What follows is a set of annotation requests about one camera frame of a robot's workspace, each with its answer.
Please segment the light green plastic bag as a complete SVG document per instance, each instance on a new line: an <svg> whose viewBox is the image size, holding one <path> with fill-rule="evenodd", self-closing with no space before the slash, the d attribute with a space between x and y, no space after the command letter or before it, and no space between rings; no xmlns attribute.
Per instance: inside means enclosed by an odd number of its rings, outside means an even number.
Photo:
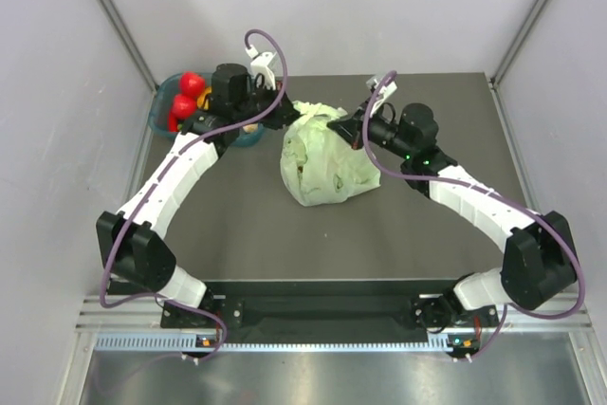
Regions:
<svg viewBox="0 0 607 405"><path fill-rule="evenodd" d="M380 187L380 171L366 153L327 126L344 117L344 109L304 101L295 101L294 108L300 117L285 132L280 171L299 204L339 204Z"/></svg>

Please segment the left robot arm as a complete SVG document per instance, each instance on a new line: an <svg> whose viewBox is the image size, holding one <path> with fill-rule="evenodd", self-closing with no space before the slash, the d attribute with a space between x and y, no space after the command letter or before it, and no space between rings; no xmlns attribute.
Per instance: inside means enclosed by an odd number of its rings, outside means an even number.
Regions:
<svg viewBox="0 0 607 405"><path fill-rule="evenodd" d="M238 139L247 125L282 129L299 113L285 93L285 73L274 52L250 66L221 64L212 73L204 108L186 118L170 152L142 188L117 212L96 223L104 275L115 274L149 294L182 306L194 325L214 317L207 286L176 263L164 241L167 229L196 182Z"/></svg>

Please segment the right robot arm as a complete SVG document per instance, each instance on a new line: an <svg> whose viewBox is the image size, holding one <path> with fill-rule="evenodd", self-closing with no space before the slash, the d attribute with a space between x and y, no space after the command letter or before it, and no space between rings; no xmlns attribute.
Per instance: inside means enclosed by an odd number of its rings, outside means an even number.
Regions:
<svg viewBox="0 0 607 405"><path fill-rule="evenodd" d="M503 263L459 279L439 298L445 318L456 325L486 306L513 304L530 312L578 279L577 254L569 224L558 212L537 214L508 205L437 145L438 124L430 107L411 103L400 118L374 114L360 106L328 122L353 149L366 141L402 158L408 185L467 220L503 253Z"/></svg>

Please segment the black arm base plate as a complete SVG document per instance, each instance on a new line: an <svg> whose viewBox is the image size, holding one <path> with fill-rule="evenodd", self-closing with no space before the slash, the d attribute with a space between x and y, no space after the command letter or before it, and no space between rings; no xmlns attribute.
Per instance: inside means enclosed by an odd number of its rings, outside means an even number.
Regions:
<svg viewBox="0 0 607 405"><path fill-rule="evenodd" d="M202 310L221 318L229 330L259 329L267 323L271 329L302 329L309 323L314 329L323 323L340 331L365 323L394 329L446 329L449 327L492 328L497 311L491 306L470 313L452 315L438 298L423 299L407 294L348 295L335 292L320 295L236 295L205 298Z"/></svg>

